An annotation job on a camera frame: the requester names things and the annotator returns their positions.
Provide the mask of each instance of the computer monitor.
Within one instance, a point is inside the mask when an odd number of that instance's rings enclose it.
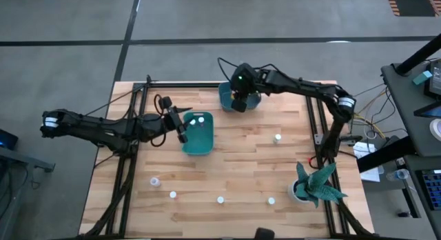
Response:
[[[417,117],[433,117],[441,119],[441,101],[425,106],[413,112]]]

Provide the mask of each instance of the wooden tabletop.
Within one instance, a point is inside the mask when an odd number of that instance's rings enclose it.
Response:
[[[130,91],[132,85],[117,82],[112,99]],[[146,112],[155,112],[156,93],[170,96],[180,108],[193,107],[194,111],[213,114],[215,145],[211,154],[191,157],[181,152],[175,132],[168,133],[167,141],[159,148],[150,143],[140,145],[126,237],[252,238],[257,227],[273,230],[278,238],[329,236],[323,202],[315,208],[313,203],[294,203],[287,196],[287,186],[297,179],[297,161],[307,172],[313,172],[307,164],[315,152],[305,97],[289,93],[263,95],[257,109],[238,113],[222,111],[214,88],[158,88],[148,90]],[[129,103],[127,96],[111,104],[108,118],[122,117]],[[332,116],[327,110],[326,114],[331,123]],[[273,144],[275,134],[282,135],[277,145]],[[96,161],[110,155],[107,149],[99,150]],[[346,204],[373,232],[356,160],[339,154],[336,162],[342,191],[348,195]],[[87,232],[107,208],[117,163],[118,157],[114,157],[93,172],[80,233]],[[161,180],[160,187],[150,185],[152,177]],[[170,191],[176,191],[175,199],[169,197]],[[219,196],[225,198],[224,204],[216,202]],[[266,203],[269,197],[276,200],[272,206]],[[335,205],[333,212],[341,232]]]

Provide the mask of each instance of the black table leg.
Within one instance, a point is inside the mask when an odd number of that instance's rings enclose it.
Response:
[[[409,136],[397,140],[374,153],[357,160],[358,170],[361,172],[376,168],[386,162],[396,160],[406,154],[415,154],[412,140]]]

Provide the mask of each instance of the teal plastic basket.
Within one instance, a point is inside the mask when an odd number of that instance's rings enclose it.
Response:
[[[226,112],[234,112],[232,108],[232,89],[229,86],[229,82],[219,84],[219,99],[222,109]],[[260,103],[260,94],[250,94],[247,98],[247,110],[253,110]]]
[[[184,114],[184,121],[194,118],[196,123],[188,125],[185,135],[188,142],[182,146],[182,151],[190,155],[209,154],[214,147],[214,120],[209,112],[187,112]],[[199,117],[204,118],[204,122],[199,123]]]

